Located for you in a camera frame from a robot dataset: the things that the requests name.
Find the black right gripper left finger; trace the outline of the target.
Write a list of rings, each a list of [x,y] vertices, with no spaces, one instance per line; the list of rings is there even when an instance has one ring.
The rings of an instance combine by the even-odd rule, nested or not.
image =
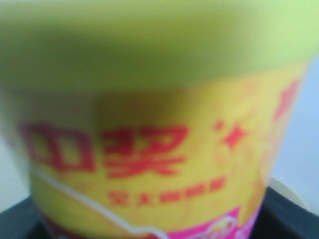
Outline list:
[[[0,214],[0,238],[50,238],[31,198],[22,200]]]

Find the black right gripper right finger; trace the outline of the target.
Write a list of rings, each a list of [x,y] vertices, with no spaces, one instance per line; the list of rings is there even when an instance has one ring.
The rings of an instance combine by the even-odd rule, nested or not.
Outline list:
[[[319,239],[319,217],[268,188],[254,225],[255,239]]]

